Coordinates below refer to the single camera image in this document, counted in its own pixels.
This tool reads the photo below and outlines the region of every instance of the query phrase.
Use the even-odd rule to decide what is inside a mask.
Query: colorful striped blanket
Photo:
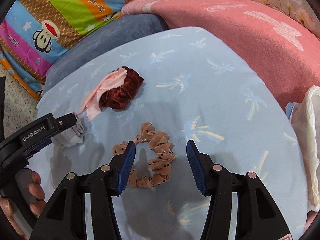
[[[16,73],[29,74],[22,80],[43,83],[53,63],[86,35],[119,18],[130,1],[17,0],[0,24],[3,55],[16,61],[12,67],[22,68]]]

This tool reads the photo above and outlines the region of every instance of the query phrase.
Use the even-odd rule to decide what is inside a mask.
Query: black gripper frame
[[[15,203],[31,228],[37,219],[19,190],[15,175],[29,164],[29,158],[52,143],[51,137],[75,124],[76,117],[73,114],[57,119],[47,114],[0,143],[0,195]]]
[[[77,176],[75,173],[68,173],[43,209],[30,240],[87,240],[84,201],[86,193],[91,195],[94,239],[121,240],[112,196],[121,194],[117,190],[119,172],[133,144],[129,142],[124,154],[114,156],[109,165],[103,165],[91,174]]]
[[[278,206],[257,174],[231,173],[200,153],[192,140],[189,144],[205,174],[204,195],[211,196],[201,240],[228,239],[233,192],[238,194],[235,240],[292,240]]]

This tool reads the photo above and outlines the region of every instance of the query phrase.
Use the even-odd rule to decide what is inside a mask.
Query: pink blanket
[[[283,109],[320,85],[320,40],[265,5],[250,0],[133,0],[121,10],[122,15],[140,13],[161,16],[169,28],[210,31],[248,63]]]

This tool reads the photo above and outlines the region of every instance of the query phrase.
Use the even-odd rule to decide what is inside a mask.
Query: scrunchie
[[[131,68],[122,66],[127,71],[124,84],[118,88],[106,91],[100,98],[100,107],[110,107],[115,110],[122,110],[138,93],[143,83],[143,78]]]
[[[176,159],[175,153],[172,152],[173,143],[170,143],[169,135],[165,132],[155,131],[150,122],[144,123],[140,128],[141,133],[132,140],[136,145],[138,143],[148,142],[149,148],[153,150],[157,158],[148,161],[148,170],[154,171],[151,177],[142,177],[137,179],[137,172],[132,170],[129,176],[129,185],[132,187],[154,187],[170,180],[171,165],[170,162]],[[123,154],[127,142],[116,144],[112,148],[112,154]]]
[[[106,75],[99,84],[84,97],[77,114],[81,114],[86,109],[88,120],[91,122],[93,118],[101,113],[101,108],[99,107],[101,96],[110,89],[121,87],[124,84],[126,76],[127,70],[122,67]]]

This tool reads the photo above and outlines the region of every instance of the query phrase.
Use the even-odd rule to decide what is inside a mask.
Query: finger
[[[32,180],[34,183],[36,184],[41,184],[41,177],[38,173],[36,173],[35,171],[32,172]]]
[[[36,216],[40,216],[42,210],[44,209],[46,205],[45,201],[37,201],[36,203],[33,203],[30,205],[30,209],[32,211],[33,214],[35,214]]]
[[[316,215],[317,215],[317,212],[315,212],[315,211],[308,212],[307,222],[306,222],[306,225],[304,227],[304,231],[303,232],[307,231],[307,229],[309,228],[309,226],[311,225],[311,223],[315,219]]]
[[[14,230],[24,239],[27,240],[25,233],[21,230],[18,224],[12,218],[13,210],[10,202],[7,199],[0,197],[0,207],[3,210],[4,214],[6,215],[7,219],[9,220],[10,224],[14,228]]]
[[[39,184],[32,183],[32,184],[29,184],[28,187],[31,195],[35,196],[38,200],[44,200],[45,194]]]
[[[0,197],[0,207],[6,217],[12,216],[13,211],[12,211],[12,206],[10,205],[9,200]]]

